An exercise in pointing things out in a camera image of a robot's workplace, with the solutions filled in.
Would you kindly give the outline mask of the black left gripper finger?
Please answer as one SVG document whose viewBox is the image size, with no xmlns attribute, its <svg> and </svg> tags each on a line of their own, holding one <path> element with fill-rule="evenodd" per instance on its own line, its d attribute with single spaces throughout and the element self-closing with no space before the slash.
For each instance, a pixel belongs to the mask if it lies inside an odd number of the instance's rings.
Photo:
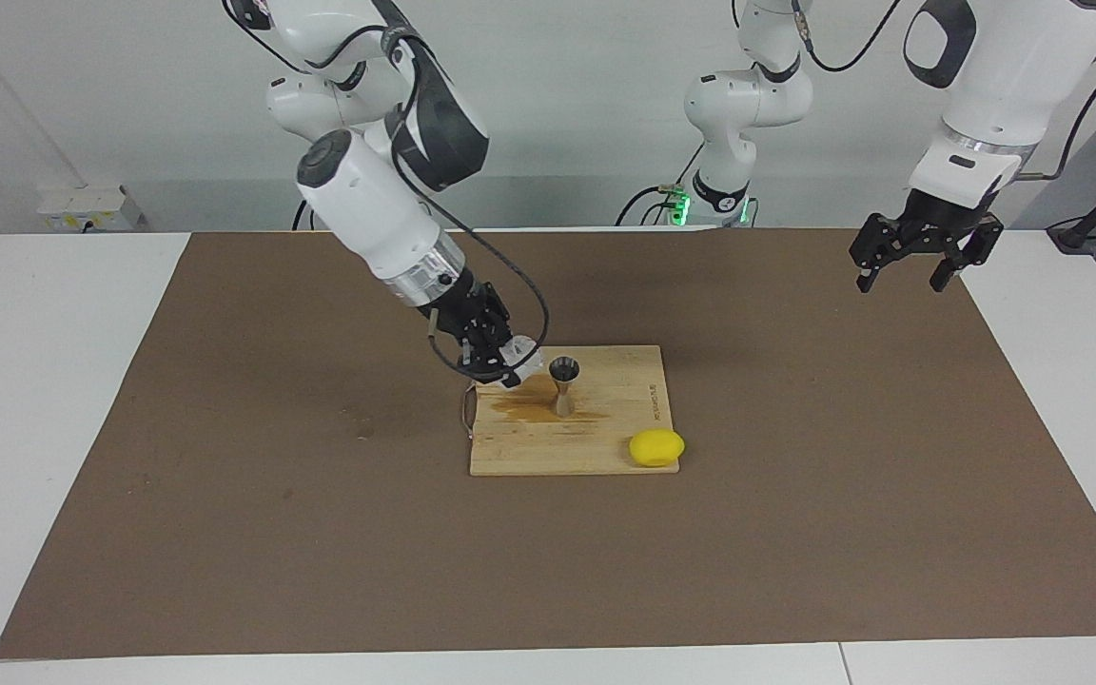
<svg viewBox="0 0 1096 685">
<path fill-rule="evenodd" d="M 920 221 L 870 214 L 850 243 L 850 258 L 858 269 L 857 289 L 871 292 L 882 269 L 909 256 L 918 239 Z"/>
<path fill-rule="evenodd" d="M 1004 226 L 997 217 L 983 217 L 966 235 L 945 237 L 941 242 L 943 260 L 931 274 L 931 290 L 944 292 L 963 269 L 985 264 L 1002 231 Z"/>
</svg>

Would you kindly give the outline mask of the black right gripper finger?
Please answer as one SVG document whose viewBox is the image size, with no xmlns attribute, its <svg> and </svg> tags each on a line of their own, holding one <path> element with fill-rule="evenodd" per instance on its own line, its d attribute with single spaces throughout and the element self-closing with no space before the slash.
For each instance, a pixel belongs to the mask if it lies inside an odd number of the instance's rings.
<svg viewBox="0 0 1096 685">
<path fill-rule="evenodd" d="M 514 364 L 523 356 L 525 335 L 514 335 L 500 347 L 466 339 L 460 342 L 460 368 L 465 376 L 478 384 L 518 387 L 523 383 L 523 372 L 514 369 Z"/>
<path fill-rule="evenodd" d="M 496 288 L 484 285 L 481 288 L 481 333 L 484 339 L 512 339 L 509 326 L 510 313 Z"/>
</svg>

